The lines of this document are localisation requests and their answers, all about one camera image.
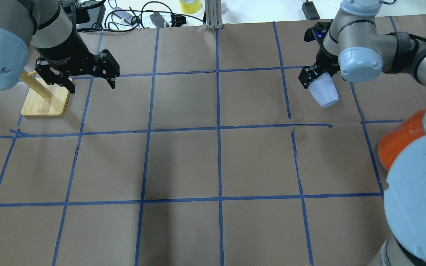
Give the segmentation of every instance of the wooden post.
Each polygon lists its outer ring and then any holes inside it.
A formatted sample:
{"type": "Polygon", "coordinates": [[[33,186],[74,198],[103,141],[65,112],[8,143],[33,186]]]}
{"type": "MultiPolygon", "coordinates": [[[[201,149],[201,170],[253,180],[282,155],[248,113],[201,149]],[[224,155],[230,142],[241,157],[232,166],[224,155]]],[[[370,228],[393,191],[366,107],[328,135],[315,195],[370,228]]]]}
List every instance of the wooden post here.
{"type": "Polygon", "coordinates": [[[50,99],[50,97],[52,96],[52,93],[45,87],[43,86],[39,81],[37,81],[37,79],[35,79],[32,76],[28,76],[28,72],[24,69],[24,71],[22,71],[21,74],[21,80],[26,83],[29,88],[31,88],[32,90],[34,90],[37,94],[39,94],[42,98],[44,99],[50,99]]]}

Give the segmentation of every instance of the orange can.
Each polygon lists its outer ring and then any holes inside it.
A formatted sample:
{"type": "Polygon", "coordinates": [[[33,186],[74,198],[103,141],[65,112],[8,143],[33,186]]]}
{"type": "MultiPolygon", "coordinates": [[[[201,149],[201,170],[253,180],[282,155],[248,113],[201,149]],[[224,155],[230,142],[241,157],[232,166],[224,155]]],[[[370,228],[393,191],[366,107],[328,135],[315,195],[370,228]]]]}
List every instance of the orange can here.
{"type": "Polygon", "coordinates": [[[426,108],[423,108],[381,138],[377,152],[384,168],[389,171],[400,152],[425,135],[426,108]]]}

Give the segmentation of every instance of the wooden stand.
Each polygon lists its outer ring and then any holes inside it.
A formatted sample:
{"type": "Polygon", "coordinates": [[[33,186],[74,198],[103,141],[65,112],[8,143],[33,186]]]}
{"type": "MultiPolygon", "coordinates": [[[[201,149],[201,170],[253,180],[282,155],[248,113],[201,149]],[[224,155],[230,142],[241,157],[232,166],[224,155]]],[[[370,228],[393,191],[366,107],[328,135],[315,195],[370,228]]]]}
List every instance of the wooden stand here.
{"type": "Polygon", "coordinates": [[[29,86],[21,114],[23,116],[61,116],[67,108],[69,91],[58,85],[45,85],[42,79],[35,79],[35,72],[23,71],[21,80],[29,86]]]}

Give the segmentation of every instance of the white floor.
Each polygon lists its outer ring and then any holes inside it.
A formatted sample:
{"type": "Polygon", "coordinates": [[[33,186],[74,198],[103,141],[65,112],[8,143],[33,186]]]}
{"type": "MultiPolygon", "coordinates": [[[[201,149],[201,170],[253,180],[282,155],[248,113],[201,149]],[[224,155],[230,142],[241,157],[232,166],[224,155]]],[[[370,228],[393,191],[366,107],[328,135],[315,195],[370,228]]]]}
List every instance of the white floor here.
{"type": "MultiPolygon", "coordinates": [[[[169,5],[176,13],[182,13],[179,0],[160,0],[169,5]]],[[[323,19],[334,18],[338,12],[342,0],[313,0],[315,7],[323,19]]],[[[301,10],[304,0],[223,0],[226,3],[228,11],[223,15],[223,23],[255,23],[271,21],[305,20],[301,10]]],[[[140,10],[147,3],[147,0],[117,0],[118,6],[126,8],[130,6],[133,10],[140,10]]],[[[111,8],[106,4],[106,13],[111,8]]],[[[147,9],[167,11],[167,8],[152,3],[147,5],[147,9]]],[[[204,4],[195,17],[203,18],[204,4]]],[[[397,0],[393,5],[383,5],[378,16],[405,16],[426,14],[426,0],[397,0]]],[[[151,24],[148,14],[146,14],[144,24],[146,27],[154,27],[151,24]]],[[[201,22],[192,18],[187,18],[188,25],[201,25],[201,22]]]]}

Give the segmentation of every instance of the yellow tape roll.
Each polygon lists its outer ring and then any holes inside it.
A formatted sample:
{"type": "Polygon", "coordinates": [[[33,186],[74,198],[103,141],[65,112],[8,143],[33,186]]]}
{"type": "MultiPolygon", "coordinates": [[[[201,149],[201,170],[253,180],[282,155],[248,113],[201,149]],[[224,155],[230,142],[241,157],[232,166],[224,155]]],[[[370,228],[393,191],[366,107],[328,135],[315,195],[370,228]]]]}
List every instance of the yellow tape roll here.
{"type": "Polygon", "coordinates": [[[202,7],[200,0],[179,0],[179,2],[180,8],[185,14],[194,14],[202,7]]]}

